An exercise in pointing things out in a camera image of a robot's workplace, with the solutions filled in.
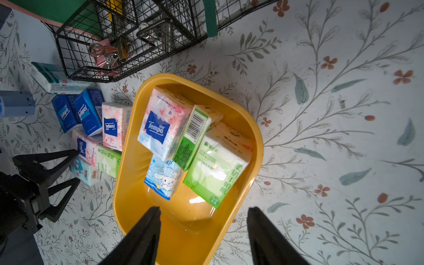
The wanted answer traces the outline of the green tissue pack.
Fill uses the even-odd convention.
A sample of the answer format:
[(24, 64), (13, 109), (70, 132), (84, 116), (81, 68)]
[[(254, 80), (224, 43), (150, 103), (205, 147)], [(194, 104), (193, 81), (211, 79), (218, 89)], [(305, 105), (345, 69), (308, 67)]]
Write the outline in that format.
[(183, 183), (219, 209), (252, 158), (252, 141), (222, 121), (203, 137)]
[(206, 132), (223, 119), (224, 115), (207, 105), (195, 105), (185, 126), (173, 161), (187, 171), (198, 151)]
[(103, 145), (96, 147), (96, 164), (98, 170), (113, 178), (118, 177), (122, 152)]

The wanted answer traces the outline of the pink tempo tissue pack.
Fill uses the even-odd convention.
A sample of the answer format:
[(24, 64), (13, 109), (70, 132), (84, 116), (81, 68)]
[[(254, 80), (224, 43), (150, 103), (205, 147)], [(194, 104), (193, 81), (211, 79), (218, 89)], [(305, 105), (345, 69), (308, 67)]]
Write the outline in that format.
[(97, 146), (103, 142), (103, 135), (87, 136), (81, 128), (72, 130), (72, 147), (78, 150), (83, 160), (96, 166)]
[(103, 145), (122, 151), (128, 130), (131, 106), (118, 103), (102, 103)]

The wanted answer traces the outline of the dark blue Tempo tissue pack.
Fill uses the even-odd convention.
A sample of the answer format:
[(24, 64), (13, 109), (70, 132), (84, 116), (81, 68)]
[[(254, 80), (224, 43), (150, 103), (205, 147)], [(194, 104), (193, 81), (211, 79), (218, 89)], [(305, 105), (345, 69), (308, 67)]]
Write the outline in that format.
[(52, 100), (54, 111), (64, 133), (82, 126), (74, 99), (77, 95), (56, 95)]

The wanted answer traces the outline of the teal cartoon tissue pack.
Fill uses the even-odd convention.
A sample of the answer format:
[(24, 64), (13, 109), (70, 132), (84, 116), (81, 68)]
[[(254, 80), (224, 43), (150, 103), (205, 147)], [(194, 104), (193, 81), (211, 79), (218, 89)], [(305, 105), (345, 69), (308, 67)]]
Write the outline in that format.
[(93, 186), (101, 180), (100, 171), (85, 160), (77, 157), (70, 164), (70, 171), (88, 186)]

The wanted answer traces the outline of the blue white cartoon tissue pack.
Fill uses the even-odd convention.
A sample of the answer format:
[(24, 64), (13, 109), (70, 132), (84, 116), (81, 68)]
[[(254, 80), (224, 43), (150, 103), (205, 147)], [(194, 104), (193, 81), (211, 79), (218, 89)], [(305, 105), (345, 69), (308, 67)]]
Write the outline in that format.
[(162, 198), (170, 201), (180, 183), (183, 170), (172, 160), (162, 161), (153, 155), (144, 183)]

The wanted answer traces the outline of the pink Tempo pack front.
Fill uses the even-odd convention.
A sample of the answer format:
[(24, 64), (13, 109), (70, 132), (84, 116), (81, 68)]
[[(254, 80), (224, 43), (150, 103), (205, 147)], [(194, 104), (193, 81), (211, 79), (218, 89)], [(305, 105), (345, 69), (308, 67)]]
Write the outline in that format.
[(138, 142), (166, 162), (173, 159), (194, 103), (179, 93), (155, 87), (140, 127)]

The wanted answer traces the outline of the pink Tempo tissue pack left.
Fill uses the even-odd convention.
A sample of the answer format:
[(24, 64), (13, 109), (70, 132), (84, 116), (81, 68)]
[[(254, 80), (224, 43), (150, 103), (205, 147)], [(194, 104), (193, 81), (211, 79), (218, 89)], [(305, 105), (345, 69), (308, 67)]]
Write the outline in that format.
[(87, 136), (81, 128), (72, 130), (72, 147), (78, 150), (83, 160), (96, 166), (97, 146), (103, 142), (103, 135)]

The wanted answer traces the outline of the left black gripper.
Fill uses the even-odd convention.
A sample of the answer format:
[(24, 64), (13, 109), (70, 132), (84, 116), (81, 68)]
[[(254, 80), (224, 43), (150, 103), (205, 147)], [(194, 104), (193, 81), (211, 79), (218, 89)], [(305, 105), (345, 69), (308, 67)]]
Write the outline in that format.
[(41, 213), (43, 199), (40, 185), (52, 185), (75, 161), (78, 154), (77, 150), (69, 149), (18, 155), (12, 159), (20, 174), (1, 173), (1, 244), (20, 228), (35, 234), (43, 227), (39, 219), (47, 218), (54, 223), (59, 220), (81, 180), (73, 178), (48, 188), (49, 197), (66, 188), (68, 190), (58, 205), (50, 204)]

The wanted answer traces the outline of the light blue pencil case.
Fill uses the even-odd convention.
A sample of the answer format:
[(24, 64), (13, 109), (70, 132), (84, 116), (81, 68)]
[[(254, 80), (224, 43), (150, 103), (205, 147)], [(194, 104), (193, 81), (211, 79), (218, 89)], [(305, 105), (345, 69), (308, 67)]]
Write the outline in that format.
[(35, 101), (27, 92), (1, 91), (1, 118), (34, 115)]

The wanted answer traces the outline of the teal tissue pack by case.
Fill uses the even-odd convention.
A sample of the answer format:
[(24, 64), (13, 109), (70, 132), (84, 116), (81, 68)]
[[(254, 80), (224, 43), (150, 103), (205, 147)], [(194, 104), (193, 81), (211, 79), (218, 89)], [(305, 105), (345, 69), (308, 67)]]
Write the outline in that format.
[(69, 79), (59, 65), (32, 62), (30, 75), (48, 94), (78, 95), (88, 88), (97, 87), (93, 82)]

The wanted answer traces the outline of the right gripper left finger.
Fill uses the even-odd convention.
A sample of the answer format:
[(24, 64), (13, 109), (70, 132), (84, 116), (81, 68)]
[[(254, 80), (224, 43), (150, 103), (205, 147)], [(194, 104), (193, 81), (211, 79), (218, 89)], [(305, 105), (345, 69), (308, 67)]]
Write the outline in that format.
[(160, 216), (160, 208), (151, 207), (100, 264), (154, 265), (161, 232)]

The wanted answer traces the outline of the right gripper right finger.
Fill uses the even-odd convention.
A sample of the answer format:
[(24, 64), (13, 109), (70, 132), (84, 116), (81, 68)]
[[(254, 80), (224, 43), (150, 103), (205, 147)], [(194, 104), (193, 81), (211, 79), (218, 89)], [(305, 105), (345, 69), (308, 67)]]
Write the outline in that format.
[(247, 231), (254, 265), (307, 265), (263, 211), (249, 208)]

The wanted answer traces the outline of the pink Tempo tissue pack right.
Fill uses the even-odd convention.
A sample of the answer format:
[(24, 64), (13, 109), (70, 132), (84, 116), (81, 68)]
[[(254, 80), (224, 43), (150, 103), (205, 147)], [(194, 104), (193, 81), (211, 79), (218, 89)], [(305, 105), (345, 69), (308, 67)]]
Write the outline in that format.
[(122, 151), (128, 130), (131, 106), (118, 103), (102, 103), (103, 145)]

